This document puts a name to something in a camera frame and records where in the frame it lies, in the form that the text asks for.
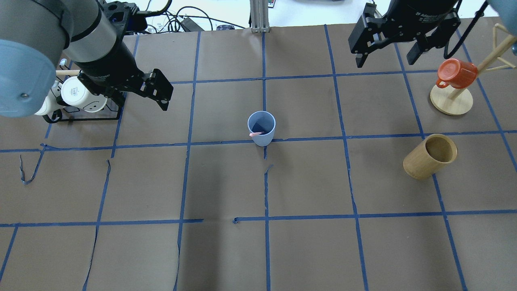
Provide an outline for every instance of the bamboo cup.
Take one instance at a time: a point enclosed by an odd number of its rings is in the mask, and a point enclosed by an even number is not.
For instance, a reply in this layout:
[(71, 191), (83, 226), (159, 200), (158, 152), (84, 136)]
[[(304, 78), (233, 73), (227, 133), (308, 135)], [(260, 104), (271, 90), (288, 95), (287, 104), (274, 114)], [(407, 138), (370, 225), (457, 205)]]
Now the bamboo cup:
[(433, 134), (406, 156), (403, 166), (408, 175), (423, 180), (452, 163), (457, 155), (458, 148), (450, 138)]

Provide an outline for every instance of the red mug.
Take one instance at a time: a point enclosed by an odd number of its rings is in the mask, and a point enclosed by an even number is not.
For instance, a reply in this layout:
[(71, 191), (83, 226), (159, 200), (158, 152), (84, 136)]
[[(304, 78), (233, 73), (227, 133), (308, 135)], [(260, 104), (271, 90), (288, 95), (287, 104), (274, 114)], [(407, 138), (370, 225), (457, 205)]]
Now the red mug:
[(436, 86), (445, 88), (451, 85), (456, 89), (467, 88), (478, 76), (478, 68), (473, 63), (457, 59), (445, 60), (438, 68)]

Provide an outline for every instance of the cup handle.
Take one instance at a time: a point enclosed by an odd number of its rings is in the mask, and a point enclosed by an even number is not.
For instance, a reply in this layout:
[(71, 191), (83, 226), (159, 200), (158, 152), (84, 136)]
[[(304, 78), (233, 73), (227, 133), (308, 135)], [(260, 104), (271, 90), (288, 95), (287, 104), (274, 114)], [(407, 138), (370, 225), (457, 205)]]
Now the cup handle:
[(438, 79), (438, 80), (436, 81), (436, 86), (438, 86), (438, 88), (443, 89), (443, 88), (447, 87), (448, 85), (449, 85), (449, 84), (447, 84), (446, 82), (442, 81), (441, 79)]

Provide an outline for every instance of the white floor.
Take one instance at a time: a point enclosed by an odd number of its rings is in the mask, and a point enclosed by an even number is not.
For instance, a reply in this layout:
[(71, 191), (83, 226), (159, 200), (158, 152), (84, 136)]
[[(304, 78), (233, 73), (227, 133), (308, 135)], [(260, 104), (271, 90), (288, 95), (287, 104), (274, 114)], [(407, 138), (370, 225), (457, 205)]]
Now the white floor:
[[(149, 0), (127, 0), (136, 3), (144, 10)], [(149, 9), (159, 10), (163, 8), (167, 0), (151, 0)], [(270, 26), (305, 26), (338, 23), (356, 23), (364, 9), (364, 4), (370, 0), (277, 0), (274, 8), (269, 9)], [(459, 15), (461, 18), (471, 18), (479, 9), (484, 0), (463, 1)], [(377, 9), (380, 13), (388, 10), (390, 0), (377, 0)], [(203, 9), (210, 17), (248, 27), (250, 3), (247, 0), (173, 0), (169, 9), (176, 11), (183, 6), (194, 6)], [(180, 14), (202, 16), (195, 9), (184, 9)], [(497, 16), (497, 13), (489, 6), (485, 16)], [(207, 20), (196, 18), (196, 23), (204, 30), (210, 30)], [(160, 26), (166, 22), (165, 17), (154, 17), (149, 24)], [(214, 29), (222, 23), (214, 23)]]

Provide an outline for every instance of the blue cup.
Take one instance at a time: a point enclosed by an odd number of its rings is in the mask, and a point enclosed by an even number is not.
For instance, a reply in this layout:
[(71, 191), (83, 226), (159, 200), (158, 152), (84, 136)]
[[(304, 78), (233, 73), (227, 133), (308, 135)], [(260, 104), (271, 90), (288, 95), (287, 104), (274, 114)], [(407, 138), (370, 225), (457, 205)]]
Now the blue cup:
[(259, 147), (265, 147), (273, 140), (277, 121), (275, 117), (267, 111), (257, 111), (248, 118), (248, 130), (250, 133), (264, 132), (261, 135), (252, 137)]

